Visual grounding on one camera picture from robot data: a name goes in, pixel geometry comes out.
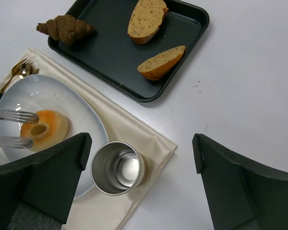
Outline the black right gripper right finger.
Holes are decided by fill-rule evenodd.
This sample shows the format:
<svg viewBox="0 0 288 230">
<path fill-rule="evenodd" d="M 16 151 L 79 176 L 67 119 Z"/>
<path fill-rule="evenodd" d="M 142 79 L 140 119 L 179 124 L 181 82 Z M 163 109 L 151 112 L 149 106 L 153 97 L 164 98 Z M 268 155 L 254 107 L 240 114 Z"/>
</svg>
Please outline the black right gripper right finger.
<svg viewBox="0 0 288 230">
<path fill-rule="evenodd" d="M 227 149 L 204 134 L 192 140 L 216 230 L 288 230 L 288 172 Z"/>
</svg>

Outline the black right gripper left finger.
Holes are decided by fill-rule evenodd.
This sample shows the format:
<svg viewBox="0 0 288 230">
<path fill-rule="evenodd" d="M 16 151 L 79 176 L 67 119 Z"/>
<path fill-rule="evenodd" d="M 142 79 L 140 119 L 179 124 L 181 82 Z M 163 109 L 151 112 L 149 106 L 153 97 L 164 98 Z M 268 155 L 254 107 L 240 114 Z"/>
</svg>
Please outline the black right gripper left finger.
<svg viewBox="0 0 288 230">
<path fill-rule="evenodd" d="M 92 139 L 79 133 L 0 165 L 0 230 L 59 230 L 66 224 Z"/>
</svg>

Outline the orange bagel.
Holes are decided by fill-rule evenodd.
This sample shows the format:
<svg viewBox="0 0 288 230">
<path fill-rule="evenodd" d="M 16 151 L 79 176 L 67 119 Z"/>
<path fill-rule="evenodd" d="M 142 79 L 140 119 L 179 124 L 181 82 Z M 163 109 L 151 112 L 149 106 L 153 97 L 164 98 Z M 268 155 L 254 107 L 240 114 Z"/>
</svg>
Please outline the orange bagel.
<svg viewBox="0 0 288 230">
<path fill-rule="evenodd" d="M 60 112 L 41 110 L 36 114 L 39 117 L 37 124 L 24 123 L 20 136 L 31 138 L 33 152 L 39 152 L 62 142 L 67 135 L 69 124 L 67 118 Z"/>
</svg>

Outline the metal tongs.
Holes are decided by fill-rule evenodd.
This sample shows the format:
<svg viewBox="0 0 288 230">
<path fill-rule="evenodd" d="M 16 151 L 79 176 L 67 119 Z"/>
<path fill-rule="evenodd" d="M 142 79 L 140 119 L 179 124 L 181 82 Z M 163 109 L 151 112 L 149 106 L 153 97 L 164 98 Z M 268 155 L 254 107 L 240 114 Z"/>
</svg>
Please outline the metal tongs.
<svg viewBox="0 0 288 230">
<path fill-rule="evenodd" d="M 0 120 L 37 124 L 39 117 L 35 113 L 25 111 L 1 110 Z M 29 149 L 33 146 L 33 140 L 25 137 L 0 137 L 0 147 L 16 149 Z"/>
</svg>

